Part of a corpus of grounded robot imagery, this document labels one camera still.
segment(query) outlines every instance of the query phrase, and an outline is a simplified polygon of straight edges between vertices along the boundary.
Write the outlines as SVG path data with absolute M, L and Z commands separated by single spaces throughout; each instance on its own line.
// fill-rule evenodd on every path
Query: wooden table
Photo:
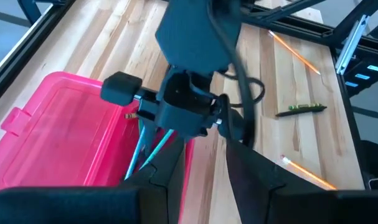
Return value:
M 264 0 L 259 4 L 275 7 L 286 2 Z M 0 123 L 11 108 L 22 108 L 42 79 L 54 71 L 104 80 L 120 70 L 158 89 L 168 64 L 154 32 L 166 6 L 158 0 L 76 1 L 0 99 Z M 297 16 L 322 22 L 314 9 Z M 243 24 L 237 48 L 248 74 L 261 78 L 267 87 L 264 100 L 257 105 L 255 150 L 283 167 L 280 155 L 284 154 L 339 189 L 363 189 L 329 49 L 280 36 L 315 65 L 321 76 L 275 42 L 267 30 Z M 214 77 L 212 91 L 228 93 L 231 102 L 239 101 L 237 84 L 219 75 Z M 289 105 L 306 103 L 328 108 L 319 114 L 275 117 Z M 182 223 L 239 223 L 225 163 L 225 141 L 215 129 L 206 138 L 196 139 L 192 162 Z

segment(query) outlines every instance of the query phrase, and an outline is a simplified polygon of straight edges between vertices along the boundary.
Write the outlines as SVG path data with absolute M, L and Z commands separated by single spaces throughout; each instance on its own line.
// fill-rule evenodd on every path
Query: orange pencil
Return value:
M 291 160 L 289 160 L 287 157 L 285 157 L 284 155 L 281 155 L 281 159 L 282 161 L 284 162 L 284 164 L 289 164 L 295 168 L 297 168 L 298 170 L 302 171 L 304 174 L 306 174 L 307 176 L 309 177 L 312 177 L 315 181 L 319 182 L 320 184 L 323 184 L 325 187 L 331 189 L 331 190 L 337 190 L 336 187 L 334 187 L 333 185 L 327 183 L 326 181 L 324 181 L 323 179 L 321 179 L 320 177 L 318 177 L 317 175 L 314 175 L 312 174 L 311 172 L 307 171 L 305 168 L 301 167 L 300 165 L 292 162 Z
M 305 65 L 307 65 L 310 69 L 320 75 L 319 70 L 317 70 L 312 64 L 309 63 L 305 58 L 303 58 L 298 52 L 292 49 L 284 40 L 282 40 L 279 36 L 277 36 L 274 32 L 269 30 L 269 34 L 271 34 L 277 41 L 279 41 L 284 47 L 286 47 L 291 53 L 293 53 L 296 57 L 298 57 Z

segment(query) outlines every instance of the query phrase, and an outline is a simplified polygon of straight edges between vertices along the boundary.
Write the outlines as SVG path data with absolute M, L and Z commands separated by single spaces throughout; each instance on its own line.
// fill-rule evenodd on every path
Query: black cable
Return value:
M 195 84 L 193 84 L 193 79 L 192 79 L 192 76 L 193 74 L 192 73 L 188 73 L 189 75 L 189 87 L 190 89 L 194 92 L 194 93 L 197 93 L 199 95 L 202 95 L 202 96 L 206 96 L 210 99 L 216 99 L 218 98 L 217 95 L 211 93 L 211 92 L 208 92 L 208 91 L 204 91 L 204 90 L 201 90 L 200 88 L 196 87 Z
M 230 109 L 230 101 L 229 96 L 226 94 L 222 94 L 219 96 L 220 100 L 220 115 L 222 117 L 222 125 L 225 129 L 225 138 L 232 139 L 234 138 L 234 131 L 233 131 L 233 119 L 232 119 L 232 110 Z
M 237 80 L 239 81 L 239 90 L 243 104 L 243 118 L 245 121 L 243 144 L 252 149 L 255 141 L 255 110 L 253 107 L 250 84 L 244 66 L 241 63 L 241 59 L 236 53 L 235 45 L 230 42 L 229 38 L 225 35 L 225 32 L 215 20 L 212 2 L 213 0 L 209 0 L 207 5 L 208 18 L 217 38 L 225 48 L 225 51 L 233 63 Z
M 237 77 L 235 75 L 228 75 L 226 73 L 220 73 L 220 72 L 218 72 L 218 73 L 225 78 L 229 78 L 231 80 L 237 80 Z M 249 83 L 255 83 L 261 88 L 260 94 L 255 99 L 253 99 L 253 104 L 257 104 L 265 96 L 265 84 L 263 84 L 263 82 L 261 80 L 254 78 L 254 77 L 247 77 L 247 79 L 248 79 Z M 242 108 L 243 104 L 242 103 L 231 103 L 230 106 L 233 107 L 233 108 Z

